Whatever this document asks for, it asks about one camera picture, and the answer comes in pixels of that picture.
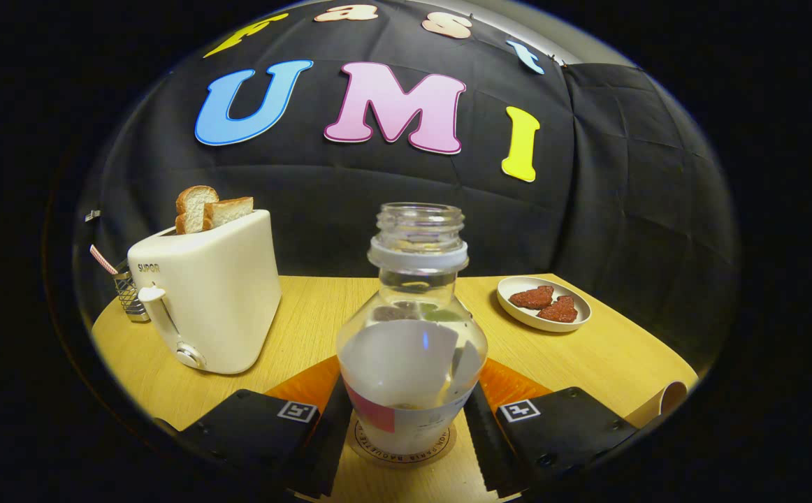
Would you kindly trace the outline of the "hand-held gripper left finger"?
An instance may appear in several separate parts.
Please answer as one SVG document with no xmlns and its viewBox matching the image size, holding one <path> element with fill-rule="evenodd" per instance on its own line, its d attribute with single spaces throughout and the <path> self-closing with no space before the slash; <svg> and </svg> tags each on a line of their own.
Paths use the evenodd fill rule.
<svg viewBox="0 0 812 503">
<path fill-rule="evenodd" d="M 350 423 L 335 356 L 265 393 L 233 392 L 181 430 L 158 421 L 207 466 L 268 500 L 329 496 Z"/>
</svg>

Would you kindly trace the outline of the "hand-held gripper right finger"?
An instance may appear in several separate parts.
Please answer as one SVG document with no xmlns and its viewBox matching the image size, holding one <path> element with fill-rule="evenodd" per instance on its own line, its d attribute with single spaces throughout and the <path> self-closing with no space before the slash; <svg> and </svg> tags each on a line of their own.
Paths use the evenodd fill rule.
<svg viewBox="0 0 812 503">
<path fill-rule="evenodd" d="M 575 479 L 638 432 L 579 386 L 551 391 L 492 358 L 464 411 L 485 487 L 500 497 Z"/>
</svg>

